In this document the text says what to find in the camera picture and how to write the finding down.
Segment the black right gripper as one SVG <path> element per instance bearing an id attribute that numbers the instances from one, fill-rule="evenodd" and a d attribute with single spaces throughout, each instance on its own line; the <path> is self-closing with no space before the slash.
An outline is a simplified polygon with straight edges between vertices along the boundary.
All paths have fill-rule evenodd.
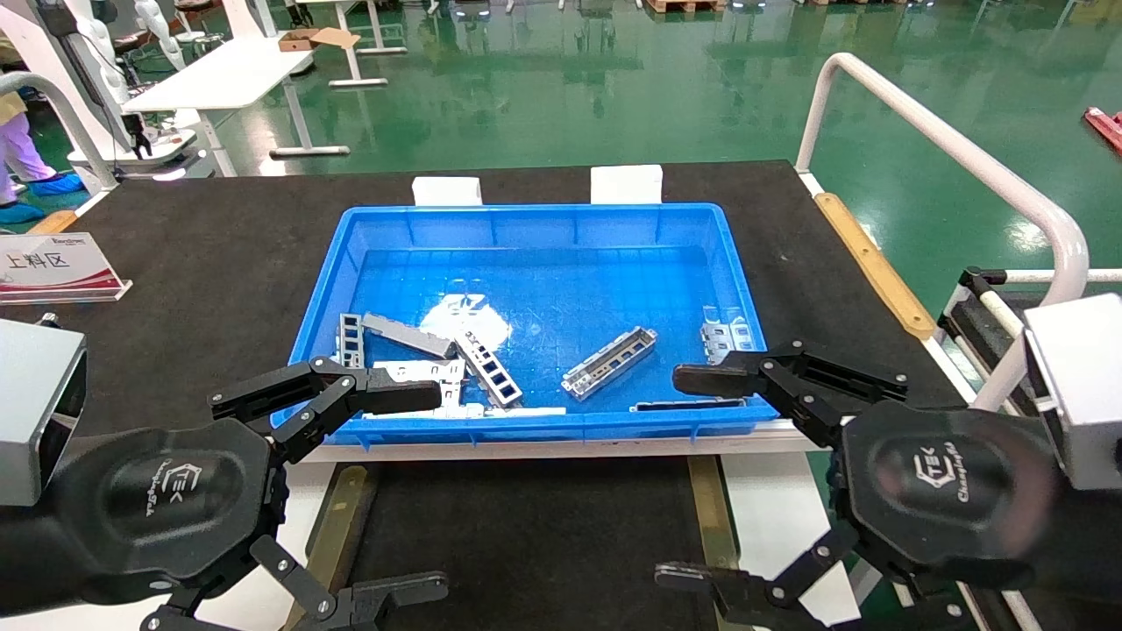
<path id="1" fill-rule="evenodd" d="M 828 624 L 801 596 L 856 551 L 881 571 L 992 591 L 1039 589 L 1119 601 L 1119 491 L 1077 490 L 1043 426 L 983 410 L 916 410 L 909 376 L 794 340 L 682 364 L 681 393 L 760 396 L 811 443 L 834 448 L 839 521 L 776 578 L 710 564 L 662 563 L 656 584 L 701 592 L 728 623 L 765 630 L 862 630 Z M 844 426 L 815 387 L 874 404 Z"/>

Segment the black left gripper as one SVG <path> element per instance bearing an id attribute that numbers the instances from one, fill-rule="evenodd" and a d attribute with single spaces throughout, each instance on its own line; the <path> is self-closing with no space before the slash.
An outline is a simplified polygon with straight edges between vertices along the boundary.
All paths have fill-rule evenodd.
<path id="1" fill-rule="evenodd" d="M 441 402 L 433 379 L 397 382 L 386 369 L 316 357 L 213 393 L 212 418 L 237 421 L 79 436 L 33 506 L 3 507 L 1 610 L 123 606 L 187 589 L 140 630 L 239 630 L 195 612 L 257 564 L 303 610 L 292 630 L 380 630 L 393 610 L 447 598 L 448 576 L 417 571 L 329 592 L 273 538 L 288 499 L 283 461 L 301 461 L 360 413 Z M 247 427 L 289 408 L 264 436 Z"/>

